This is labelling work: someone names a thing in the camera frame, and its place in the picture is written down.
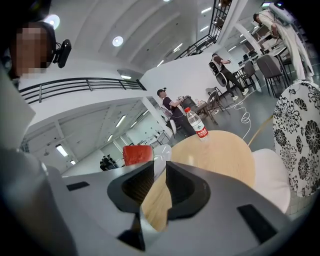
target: webcam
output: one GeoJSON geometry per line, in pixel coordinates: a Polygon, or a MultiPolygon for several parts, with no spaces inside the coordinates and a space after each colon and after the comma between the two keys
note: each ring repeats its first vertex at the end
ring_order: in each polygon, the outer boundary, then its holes
{"type": "Polygon", "coordinates": [[[66,65],[70,52],[71,42],[69,39],[66,39],[62,42],[60,48],[55,50],[55,57],[52,62],[58,63],[58,67],[62,69],[66,65]]]}

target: white ceiling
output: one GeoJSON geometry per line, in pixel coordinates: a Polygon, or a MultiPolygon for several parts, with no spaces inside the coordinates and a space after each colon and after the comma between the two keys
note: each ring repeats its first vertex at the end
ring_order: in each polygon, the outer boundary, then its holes
{"type": "Polygon", "coordinates": [[[71,160],[80,161],[93,151],[104,147],[111,134],[114,139],[124,134],[147,108],[140,100],[100,106],[73,113],[49,123],[25,136],[30,153],[61,173],[72,166],[71,160]],[[116,124],[126,115],[119,127],[116,124]],[[56,149],[61,144],[68,153],[64,157],[56,149]]]}
{"type": "Polygon", "coordinates": [[[210,24],[214,0],[52,0],[50,12],[60,17],[59,42],[70,39],[72,47],[101,56],[118,57],[143,70],[163,59],[176,58],[203,37],[210,24]],[[114,47],[112,40],[123,37],[114,47]],[[180,43],[181,51],[169,54],[180,43]]]}

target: red object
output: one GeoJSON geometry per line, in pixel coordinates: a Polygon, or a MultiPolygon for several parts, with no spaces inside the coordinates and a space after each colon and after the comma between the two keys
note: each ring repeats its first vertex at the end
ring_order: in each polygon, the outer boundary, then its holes
{"type": "Polygon", "coordinates": [[[126,166],[153,161],[154,151],[149,145],[124,146],[123,159],[126,166]]]}

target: round wooden table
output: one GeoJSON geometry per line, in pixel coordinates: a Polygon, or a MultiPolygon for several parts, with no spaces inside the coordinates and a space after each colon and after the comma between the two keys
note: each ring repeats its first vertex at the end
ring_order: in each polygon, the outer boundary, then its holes
{"type": "MultiPolygon", "coordinates": [[[[252,152],[231,132],[211,130],[207,141],[200,141],[197,135],[190,136],[172,148],[171,161],[233,177],[251,188],[254,186],[256,172],[252,152]]],[[[164,171],[144,199],[142,211],[148,222],[157,231],[162,231],[166,228],[167,212],[171,207],[164,171]]]]}
{"type": "Polygon", "coordinates": [[[253,188],[255,162],[249,146],[237,135],[223,130],[209,131],[207,141],[190,136],[172,148],[172,162],[199,167],[233,177],[253,188]]]}

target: black and white floral pattern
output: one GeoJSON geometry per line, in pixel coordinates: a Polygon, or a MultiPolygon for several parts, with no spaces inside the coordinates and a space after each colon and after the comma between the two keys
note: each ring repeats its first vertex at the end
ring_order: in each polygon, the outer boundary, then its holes
{"type": "Polygon", "coordinates": [[[320,188],[320,88],[300,81],[287,88],[273,112],[275,151],[291,190],[307,197],[320,188]]]}
{"type": "Polygon", "coordinates": [[[296,132],[300,126],[300,113],[295,109],[293,101],[289,102],[286,97],[280,96],[276,103],[273,116],[276,119],[275,123],[284,132],[290,132],[292,134],[296,132]]]}

